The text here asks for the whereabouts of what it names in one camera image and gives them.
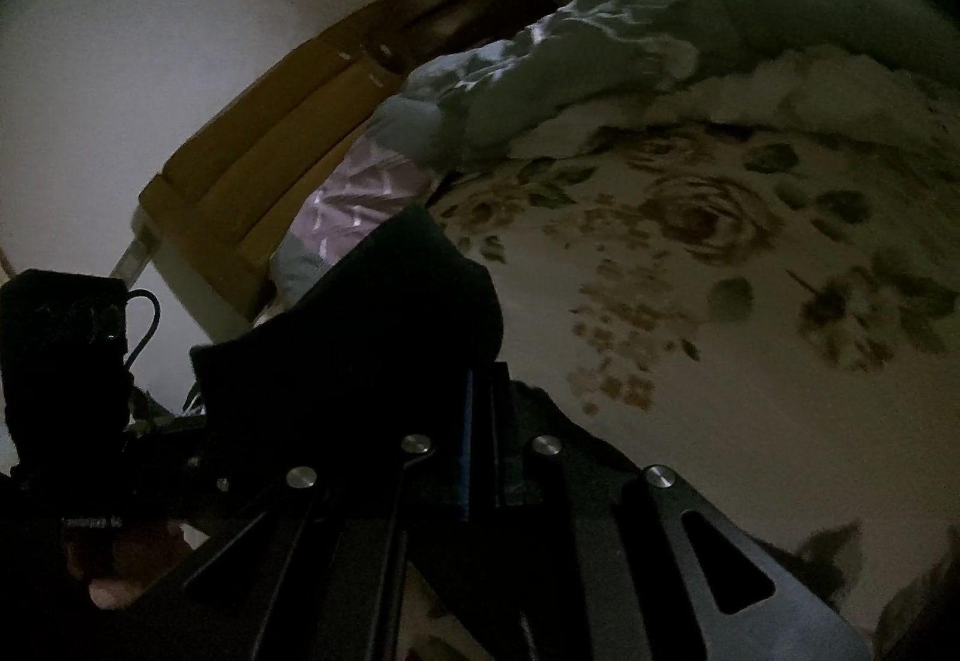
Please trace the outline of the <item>left hand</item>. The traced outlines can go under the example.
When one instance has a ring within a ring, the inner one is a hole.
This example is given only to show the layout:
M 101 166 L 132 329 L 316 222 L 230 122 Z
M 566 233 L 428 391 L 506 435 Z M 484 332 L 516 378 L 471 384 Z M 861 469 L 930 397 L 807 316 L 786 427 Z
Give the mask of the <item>left hand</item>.
M 68 531 L 68 568 L 85 583 L 96 608 L 115 611 L 137 601 L 208 539 L 181 521 L 73 526 Z

